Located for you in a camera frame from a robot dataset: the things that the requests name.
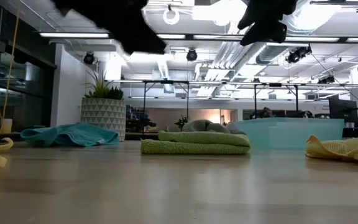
wooden floor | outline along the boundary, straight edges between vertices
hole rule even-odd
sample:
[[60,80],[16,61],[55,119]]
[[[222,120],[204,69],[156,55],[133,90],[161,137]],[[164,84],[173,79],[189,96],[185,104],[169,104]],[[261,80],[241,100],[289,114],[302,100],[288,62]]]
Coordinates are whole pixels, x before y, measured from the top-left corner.
[[125,142],[5,156],[0,223],[358,223],[358,164],[303,150],[142,156]]

computer monitor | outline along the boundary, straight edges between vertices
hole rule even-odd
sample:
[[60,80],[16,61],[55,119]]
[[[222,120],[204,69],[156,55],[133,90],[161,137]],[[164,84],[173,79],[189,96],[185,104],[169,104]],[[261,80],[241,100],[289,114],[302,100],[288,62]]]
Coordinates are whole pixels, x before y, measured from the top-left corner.
[[350,100],[329,98],[329,117],[344,119],[347,123],[358,123],[357,103]]

yellow cord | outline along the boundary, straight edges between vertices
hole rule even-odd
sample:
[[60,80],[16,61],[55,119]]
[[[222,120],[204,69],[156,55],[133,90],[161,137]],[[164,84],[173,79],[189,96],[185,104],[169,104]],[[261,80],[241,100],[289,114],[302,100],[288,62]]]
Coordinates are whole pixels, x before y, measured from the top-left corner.
[[13,37],[12,54],[11,54],[12,59],[11,59],[11,64],[9,66],[9,73],[8,73],[8,77],[7,77],[6,95],[5,95],[4,109],[3,109],[2,115],[1,115],[1,109],[0,109],[1,129],[2,129],[2,123],[4,122],[4,119],[5,119],[5,112],[6,112],[6,106],[7,106],[7,95],[8,95],[8,91],[9,91],[9,84],[11,82],[11,73],[12,73],[12,67],[13,67],[13,61],[14,61],[14,52],[15,52],[15,47],[16,47],[17,28],[19,27],[20,5],[21,5],[20,0],[17,0],[16,26],[15,26],[15,33],[14,33],[14,37]]

white geometric planter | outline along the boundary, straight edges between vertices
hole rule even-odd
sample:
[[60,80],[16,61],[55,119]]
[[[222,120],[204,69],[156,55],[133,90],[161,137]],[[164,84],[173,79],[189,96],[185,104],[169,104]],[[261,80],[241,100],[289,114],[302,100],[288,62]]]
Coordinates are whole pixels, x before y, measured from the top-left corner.
[[81,122],[117,131],[119,141],[125,140],[126,104],[123,100],[83,98]]

light blue container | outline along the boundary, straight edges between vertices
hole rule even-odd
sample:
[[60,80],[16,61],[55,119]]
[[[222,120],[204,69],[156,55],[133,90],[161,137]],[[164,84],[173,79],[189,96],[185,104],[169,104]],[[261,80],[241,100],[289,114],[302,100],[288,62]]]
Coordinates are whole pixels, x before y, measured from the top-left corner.
[[236,122],[253,149],[304,149],[311,135],[320,141],[341,140],[343,119],[264,118]]

